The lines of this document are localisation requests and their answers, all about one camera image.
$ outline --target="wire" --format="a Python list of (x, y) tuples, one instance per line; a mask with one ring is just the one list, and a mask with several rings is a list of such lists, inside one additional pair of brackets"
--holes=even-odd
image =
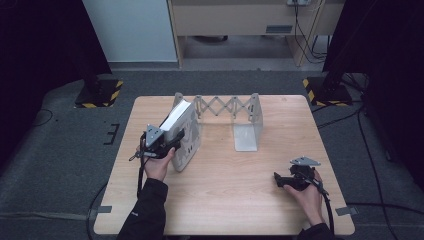
[(412, 209), (412, 208), (409, 208), (409, 207), (395, 205), (395, 204), (346, 202), (346, 205), (371, 206), (371, 207), (382, 207), (382, 206), (385, 206), (385, 207), (396, 208), (396, 209), (400, 209), (400, 210), (409, 211), (409, 212), (413, 212), (413, 213), (416, 213), (416, 214), (424, 215), (424, 212), (422, 212), (422, 211), (419, 211), (419, 210), (416, 210), (416, 209)]
[(43, 123), (40, 123), (40, 124), (34, 124), (34, 125), (32, 125), (32, 127), (40, 127), (40, 126), (43, 126), (44, 124), (46, 124), (46, 123), (48, 123), (48, 122), (50, 122), (50, 120), (52, 120), (52, 118), (53, 118), (53, 112), (52, 111), (50, 111), (50, 110), (48, 110), (48, 109), (40, 109), (40, 112), (41, 111), (46, 111), (46, 112), (48, 112), (48, 113), (50, 113), (50, 117), (49, 117), (49, 119), (47, 119), (46, 121), (44, 121)]
[(303, 33), (303, 31), (302, 31), (302, 28), (300, 27), (300, 25), (299, 25), (299, 19), (298, 19), (298, 16), (299, 16), (299, 6), (298, 6), (298, 4), (294, 4), (294, 12), (295, 12), (295, 28), (294, 28), (294, 39), (296, 40), (296, 43), (297, 43), (297, 45), (299, 46), (299, 48), (302, 50), (302, 52), (303, 52), (303, 55), (305, 56), (305, 58), (306, 58), (306, 60), (308, 60), (308, 62), (310, 62), (310, 63), (314, 63), (314, 64), (319, 64), (319, 63), (323, 63), (323, 62), (325, 62), (325, 60), (323, 60), (323, 61), (318, 61), (318, 62), (314, 62), (314, 61), (311, 61), (309, 58), (308, 58), (308, 56), (307, 56), (307, 54), (306, 54), (306, 52), (305, 52), (305, 49), (300, 45), (300, 43), (299, 43), (299, 41), (298, 41), (298, 39), (297, 39), (297, 28), (299, 28), (299, 30), (300, 30), (300, 32), (301, 32), (301, 34), (302, 34), (302, 36), (303, 36), (303, 38), (305, 38), (305, 43), (306, 43), (306, 47), (308, 48), (308, 50), (311, 52), (311, 54), (312, 54), (312, 56), (314, 57), (314, 58), (316, 58), (316, 59), (323, 59), (323, 58), (325, 58), (325, 56), (315, 56), (314, 55), (314, 52), (312, 51), (312, 49), (310, 48), (310, 46), (309, 46), (309, 43), (308, 43), (308, 41), (307, 41), (307, 39), (306, 39), (306, 36), (305, 36), (305, 34)]
[(90, 240), (93, 239), (93, 237), (91, 236), (91, 232), (90, 232), (90, 215), (91, 215), (91, 209), (93, 208), (94, 202), (96, 201), (96, 199), (99, 197), (100, 193), (103, 191), (103, 189), (105, 189), (106, 186), (107, 186), (107, 182), (97, 192), (96, 196), (91, 201), (90, 208), (88, 209), (88, 213), (87, 213), (87, 217), (86, 217), (86, 225), (85, 226), (86, 226), (86, 229), (87, 229), (88, 238)]
[(358, 111), (358, 112), (357, 112), (357, 119), (358, 119), (359, 130), (360, 130), (360, 132), (361, 132), (362, 140), (364, 141), (365, 148), (366, 148), (366, 150), (367, 150), (368, 157), (369, 157), (369, 159), (370, 159), (370, 163), (371, 163), (371, 166), (372, 166), (372, 170), (373, 170), (373, 172), (374, 172), (374, 177), (375, 177), (375, 181), (376, 181), (376, 183), (377, 183), (378, 195), (379, 195), (379, 197), (380, 197), (380, 202), (381, 202), (381, 204), (382, 204), (382, 209), (383, 209), (384, 218), (385, 218), (385, 220), (386, 220), (386, 224), (387, 224), (387, 227), (388, 227), (388, 228), (389, 228), (389, 230), (390, 230), (390, 233), (391, 233), (391, 234), (392, 234), (392, 236), (393, 236), (393, 237), (397, 240), (398, 238), (397, 238), (397, 236), (396, 236), (396, 234), (395, 234), (395, 232), (394, 232), (394, 230), (393, 230), (393, 228), (392, 228), (392, 225), (390, 224), (390, 220), (389, 220), (389, 218), (388, 218), (388, 216), (387, 216), (386, 206), (385, 206), (385, 204), (384, 204), (384, 200), (383, 200), (383, 193), (382, 193), (382, 191), (381, 191), (381, 186), (380, 186), (380, 180), (379, 180), (379, 178), (378, 178), (378, 174), (377, 174), (377, 170), (376, 170), (376, 168), (375, 168), (374, 160), (373, 160), (373, 158), (372, 158), (372, 156), (371, 156), (371, 152), (370, 152), (370, 149), (369, 149), (369, 146), (368, 146), (368, 143), (367, 143), (367, 139), (365, 138), (365, 134), (364, 134), (364, 131), (363, 131), (363, 128), (362, 128), (361, 118), (360, 118), (360, 116), (361, 116), (361, 115), (360, 115), (360, 112), (361, 112), (361, 111)]
[(351, 114), (349, 114), (349, 115), (347, 115), (347, 116), (345, 116), (345, 117), (342, 117), (342, 118), (339, 118), (339, 119), (335, 119), (335, 120), (332, 120), (332, 121), (330, 121), (330, 122), (323, 123), (323, 124), (321, 124), (321, 125), (317, 125), (317, 127), (318, 127), (318, 129), (321, 129), (321, 128), (327, 127), (327, 126), (329, 126), (329, 125), (331, 125), (331, 124), (334, 124), (334, 123), (337, 123), (337, 122), (343, 121), (343, 120), (345, 120), (345, 119), (348, 119), (348, 118), (350, 118), (350, 117), (353, 117), (353, 116), (355, 116), (356, 114), (358, 114), (359, 112), (361, 112), (363, 108), (364, 108), (364, 105), (362, 105), (359, 109), (355, 110), (355, 112), (353, 112), (353, 113), (351, 113)]
[(45, 218), (45, 219), (59, 219), (59, 220), (76, 220), (85, 221), (85, 215), (73, 213), (55, 213), (55, 212), (15, 212), (15, 213), (0, 213), (0, 218)]

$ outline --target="metal bracket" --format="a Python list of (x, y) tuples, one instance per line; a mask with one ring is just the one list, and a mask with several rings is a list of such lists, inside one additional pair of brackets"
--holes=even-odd
[(315, 160), (312, 160), (308, 157), (300, 157), (290, 161), (291, 164), (299, 165), (299, 166), (320, 166), (321, 163)]
[[(194, 103), (199, 119), (204, 117), (206, 111), (218, 116), (222, 112), (231, 114), (231, 123), (233, 125), (234, 145), (236, 151), (257, 151), (259, 138), (263, 129), (262, 108), (259, 101), (259, 94), (253, 93), (250, 99), (243, 102), (238, 96), (230, 96), (228, 100), (224, 97), (214, 96), (207, 102), (201, 95), (196, 95)], [(183, 99), (181, 93), (175, 94), (174, 104), (176, 106)], [(237, 114), (247, 114), (245, 123), (235, 122)]]
[(148, 124), (146, 131), (146, 147), (150, 147), (163, 134), (164, 131), (162, 129)]

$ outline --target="black stand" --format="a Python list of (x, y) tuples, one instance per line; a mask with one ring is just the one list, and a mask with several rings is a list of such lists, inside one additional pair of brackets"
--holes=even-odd
[(122, 81), (114, 80), (96, 80), (94, 84), (89, 84), (85, 80), (84, 87), (81, 89), (75, 107), (94, 108), (110, 107), (115, 102), (121, 89)]
[(344, 85), (325, 88), (325, 77), (308, 77), (303, 83), (312, 105), (352, 105), (352, 98)]
[(312, 105), (351, 105), (352, 98), (350, 97), (345, 86), (340, 85), (346, 66), (351, 62), (352, 56), (360, 49), (359, 30), (363, 22), (367, 19), (369, 12), (374, 8), (378, 1), (374, 0), (367, 6), (367, 10), (356, 26), (352, 34), (346, 40), (341, 51), (337, 54), (332, 64), (328, 69), (328, 74), (325, 78), (308, 77), (304, 80), (304, 86), (307, 88), (308, 95)]

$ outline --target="black cable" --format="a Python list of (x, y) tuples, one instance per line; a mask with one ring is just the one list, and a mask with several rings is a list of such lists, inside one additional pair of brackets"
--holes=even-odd
[(389, 218), (388, 218), (388, 216), (387, 216), (386, 207), (385, 207), (384, 200), (383, 200), (383, 193), (382, 193), (382, 191), (381, 191), (381, 186), (380, 186), (380, 180), (379, 180), (379, 178), (378, 178), (378, 174), (377, 174), (377, 170), (376, 170), (376, 168), (375, 168), (374, 160), (373, 160), (373, 158), (372, 158), (372, 156), (371, 156), (371, 152), (370, 152), (370, 149), (369, 149), (369, 146), (368, 146), (367, 140), (366, 140), (366, 138), (365, 138), (364, 131), (363, 131), (363, 129), (362, 129), (361, 118), (360, 118), (360, 112), (361, 112), (361, 111), (358, 111), (358, 112), (357, 112), (357, 119), (358, 119), (359, 130), (360, 130), (360, 132), (361, 132), (362, 140), (364, 141), (365, 148), (366, 148), (366, 150), (367, 150), (368, 157), (369, 157), (369, 159), (370, 159), (370, 163), (371, 163), (371, 166), (372, 166), (372, 170), (373, 170), (373, 172), (374, 172), (374, 177), (375, 177), (375, 181), (376, 181), (376, 183), (377, 183), (378, 195), (379, 195), (379, 197), (380, 197), (380, 202), (381, 202), (381, 204), (382, 204), (382, 209), (383, 209), (384, 218), (385, 218), (385, 220), (386, 220), (386, 224), (387, 224), (387, 227), (388, 227), (388, 228), (389, 228), (389, 230), (390, 230), (390, 233), (392, 234), (392, 236), (393, 236), (396, 240), (398, 240), (398, 238), (397, 238), (397, 236), (396, 236), (396, 234), (395, 234), (395, 232), (394, 232), (394, 230), (393, 230), (393, 228), (392, 228), (392, 225), (390, 224)]
[(322, 110), (322, 109), (327, 108), (327, 107), (330, 107), (330, 106), (332, 106), (332, 105), (325, 105), (325, 106), (322, 106), (322, 107), (320, 107), (320, 108), (317, 108), (317, 109), (315, 109), (315, 110), (313, 110), (313, 111), (311, 111), (311, 112), (312, 112), (312, 113), (314, 113), (314, 112), (318, 112), (319, 110)]
[(419, 211), (416, 209), (412, 209), (409, 207), (404, 207), (404, 206), (399, 206), (399, 205), (395, 205), (395, 204), (381, 204), (381, 203), (359, 203), (359, 202), (346, 202), (346, 205), (357, 205), (357, 206), (371, 206), (371, 207), (389, 207), (389, 208), (396, 208), (396, 209), (400, 209), (400, 210), (404, 210), (404, 211), (409, 211), (409, 212), (413, 212), (416, 214), (421, 214), (424, 215), (423, 211)]
[(96, 196), (93, 198), (93, 200), (91, 201), (90, 204), (90, 208), (88, 209), (88, 213), (87, 213), (87, 219), (86, 219), (86, 229), (87, 229), (87, 235), (88, 235), (88, 239), (92, 240), (93, 237), (91, 236), (91, 232), (90, 232), (90, 215), (91, 215), (91, 209), (93, 208), (94, 202), (96, 201), (96, 199), (99, 197), (100, 193), (103, 191), (103, 189), (107, 186), (107, 182), (102, 186), (102, 188), (100, 188), (100, 190), (97, 192)]
[(311, 179), (308, 175), (305, 175), (304, 173), (302, 173), (300, 171), (298, 172), (298, 174), (300, 174), (305, 180), (307, 180), (312, 185), (314, 185), (318, 189), (318, 192), (324, 197), (324, 202), (325, 202), (325, 206), (327, 208), (327, 213), (328, 213), (328, 222), (330, 223), (330, 231), (334, 235), (333, 212), (331, 211), (330, 199), (328, 198), (328, 192), (324, 189), (324, 187), (322, 185), (322, 181), (318, 181), (316, 179)]
[(50, 110), (48, 110), (48, 109), (44, 109), (44, 108), (40, 109), (40, 112), (41, 112), (41, 111), (46, 111), (46, 112), (50, 113), (50, 117), (49, 117), (49, 119), (47, 119), (47, 120), (46, 120), (46, 121), (44, 121), (43, 123), (40, 123), (40, 124), (34, 124), (34, 125), (32, 125), (32, 127), (40, 127), (40, 126), (43, 126), (44, 124), (46, 124), (46, 123), (50, 122), (50, 120), (52, 120), (52, 118), (53, 118), (53, 112), (52, 112), (52, 111), (50, 111)]
[(306, 47), (308, 48), (308, 50), (311, 52), (311, 54), (312, 54), (312, 56), (314, 57), (314, 58), (316, 58), (316, 59), (323, 59), (323, 58), (325, 58), (325, 57), (323, 57), (323, 56), (315, 56), (314, 54), (313, 54), (313, 51), (311, 50), (311, 48), (310, 48), (310, 46), (309, 46), (309, 43), (308, 43), (308, 41), (307, 41), (307, 39), (306, 39), (306, 36), (305, 36), (305, 34), (303, 33), (303, 31), (302, 31), (302, 28), (300, 27), (300, 25), (299, 25), (299, 20), (298, 20), (298, 14), (299, 14), (299, 8), (298, 8), (299, 6), (298, 6), (298, 4), (294, 4), (294, 11), (295, 11), (295, 28), (294, 28), (294, 39), (296, 40), (296, 43), (297, 43), (297, 45), (299, 46), (299, 48), (302, 50), (302, 52), (303, 52), (303, 55), (305, 56), (305, 58), (306, 58), (306, 60), (308, 60), (308, 62), (310, 62), (310, 63), (314, 63), (314, 64), (319, 64), (319, 63), (323, 63), (323, 62), (325, 62), (325, 60), (323, 60), (323, 61), (319, 61), (319, 62), (313, 62), (313, 61), (311, 61), (309, 58), (308, 58), (308, 56), (307, 56), (307, 54), (306, 54), (306, 52), (305, 52), (305, 49), (300, 45), (300, 43), (299, 43), (299, 41), (298, 41), (298, 39), (297, 39), (297, 28), (299, 28), (299, 30), (300, 30), (300, 32), (301, 32), (301, 34), (302, 34), (302, 36), (305, 38), (305, 43), (306, 43)]
[(347, 85), (349, 85), (349, 86), (351, 86), (352, 88), (354, 88), (355, 90), (357, 90), (358, 92), (360, 92), (360, 93), (364, 93), (365, 92), (365, 88), (363, 88), (357, 81), (356, 81), (356, 79), (355, 79), (355, 77), (352, 75), (352, 74), (350, 74), (350, 73), (345, 73), (345, 75), (350, 79), (350, 81), (352, 82), (352, 83), (350, 83), (350, 82), (347, 82), (347, 81), (345, 81), (345, 80), (342, 80), (342, 82), (344, 83), (344, 84), (347, 84)]
[(143, 189), (143, 175), (144, 175), (144, 167), (146, 166), (146, 163), (150, 160), (150, 157), (148, 157), (146, 159), (146, 161), (144, 161), (143, 163), (143, 159), (144, 159), (144, 152), (141, 151), (140, 154), (140, 162), (141, 162), (141, 166), (138, 170), (138, 185), (137, 185), (137, 199), (140, 196), (140, 192), (141, 189)]
[(312, 53), (313, 54), (324, 55), (326, 57), (327, 56), (327, 53), (318, 53), (318, 52), (315, 52), (314, 48), (315, 48), (315, 45), (317, 43), (317, 40), (318, 40), (318, 36), (315, 36), (314, 42), (312, 43), (312, 48), (311, 48), (312, 49)]
[(342, 118), (335, 119), (335, 120), (332, 120), (332, 121), (327, 122), (327, 123), (323, 123), (323, 124), (321, 124), (321, 125), (317, 125), (317, 128), (318, 128), (318, 129), (321, 129), (321, 128), (327, 127), (327, 126), (329, 126), (329, 125), (331, 125), (331, 124), (334, 124), (334, 123), (336, 123), (336, 122), (340, 122), (340, 121), (343, 121), (343, 120), (348, 119), (348, 118), (350, 118), (350, 117), (353, 117), (353, 116), (355, 116), (356, 114), (358, 114), (359, 112), (361, 112), (363, 108), (364, 108), (364, 105), (362, 105), (359, 109), (355, 110), (355, 112), (353, 112), (353, 113), (351, 113), (351, 114), (347, 115), (346, 117), (342, 117)]

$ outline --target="white panel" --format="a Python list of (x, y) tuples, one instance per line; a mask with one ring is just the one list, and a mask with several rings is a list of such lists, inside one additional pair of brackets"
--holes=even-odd
[(83, 0), (109, 62), (176, 62), (166, 0)]

